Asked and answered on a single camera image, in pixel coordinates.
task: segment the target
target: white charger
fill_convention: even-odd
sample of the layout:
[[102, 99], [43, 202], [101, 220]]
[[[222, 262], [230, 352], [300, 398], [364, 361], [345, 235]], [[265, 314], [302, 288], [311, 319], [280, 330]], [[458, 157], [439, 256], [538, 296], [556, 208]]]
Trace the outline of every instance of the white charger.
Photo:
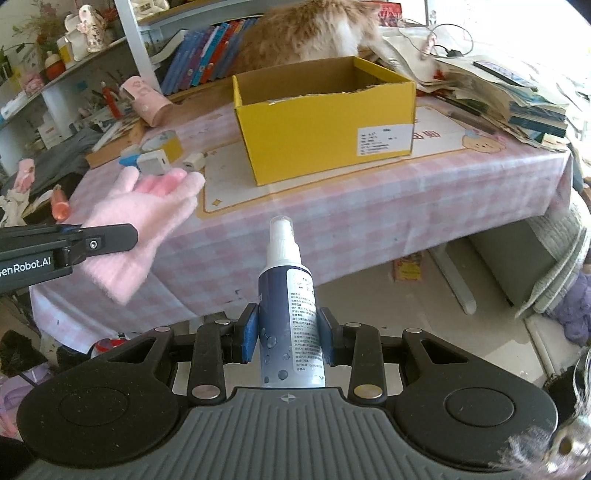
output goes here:
[[183, 170], [187, 172], [202, 170], [205, 167], [205, 157], [207, 157], [207, 153], [191, 153], [183, 160]]
[[170, 163], [164, 150], [141, 154], [137, 159], [137, 164], [143, 175], [164, 175], [170, 170]]

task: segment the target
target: black circular pad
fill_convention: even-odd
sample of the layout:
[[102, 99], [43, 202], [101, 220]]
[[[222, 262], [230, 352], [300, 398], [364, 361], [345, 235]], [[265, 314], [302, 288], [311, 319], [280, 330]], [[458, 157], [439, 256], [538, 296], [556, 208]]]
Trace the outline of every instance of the black circular pad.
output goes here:
[[90, 361], [33, 389], [17, 424], [39, 457], [97, 468], [151, 450], [174, 429], [178, 415], [175, 395], [145, 366]]
[[490, 388], [464, 388], [448, 396], [447, 412], [457, 421], [473, 427], [496, 427], [515, 413], [507, 395]]
[[535, 385], [481, 359], [433, 364], [394, 404], [405, 438], [454, 468], [490, 471], [510, 436], [556, 426], [556, 408]]

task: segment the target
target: small white box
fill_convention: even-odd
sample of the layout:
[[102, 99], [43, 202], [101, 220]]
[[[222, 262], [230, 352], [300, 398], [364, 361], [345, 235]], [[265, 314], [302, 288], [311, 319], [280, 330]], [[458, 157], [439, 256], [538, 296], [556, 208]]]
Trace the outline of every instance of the small white box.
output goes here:
[[183, 160], [183, 170], [187, 172], [199, 171], [205, 167], [205, 157], [207, 154], [201, 152], [191, 153]]
[[38, 130], [45, 148], [48, 150], [64, 141], [54, 122], [45, 122]]
[[170, 170], [170, 163], [164, 150], [154, 150], [141, 154], [137, 160], [139, 171], [143, 175], [164, 175]]

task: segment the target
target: pink cup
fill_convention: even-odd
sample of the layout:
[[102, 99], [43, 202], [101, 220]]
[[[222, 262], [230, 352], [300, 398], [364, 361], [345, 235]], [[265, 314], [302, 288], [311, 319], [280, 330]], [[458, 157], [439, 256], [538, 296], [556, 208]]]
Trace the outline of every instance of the pink cup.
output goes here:
[[127, 96], [134, 110], [146, 120], [149, 126], [157, 127], [173, 104], [164, 95], [150, 87], [142, 77], [131, 77], [121, 85], [121, 92]]

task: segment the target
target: table leg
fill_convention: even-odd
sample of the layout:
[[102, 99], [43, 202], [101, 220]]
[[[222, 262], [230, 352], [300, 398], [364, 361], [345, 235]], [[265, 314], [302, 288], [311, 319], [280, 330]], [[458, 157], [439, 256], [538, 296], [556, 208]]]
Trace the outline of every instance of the table leg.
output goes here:
[[462, 275], [458, 272], [452, 259], [447, 254], [445, 250], [446, 247], [447, 242], [430, 248], [429, 252], [441, 270], [441, 273], [443, 273], [447, 283], [452, 288], [457, 301], [462, 305], [464, 312], [468, 315], [474, 315], [474, 313], [476, 313], [476, 300], [474, 299], [474, 295], [472, 295], [472, 292], [468, 288], [468, 285], [466, 285]]

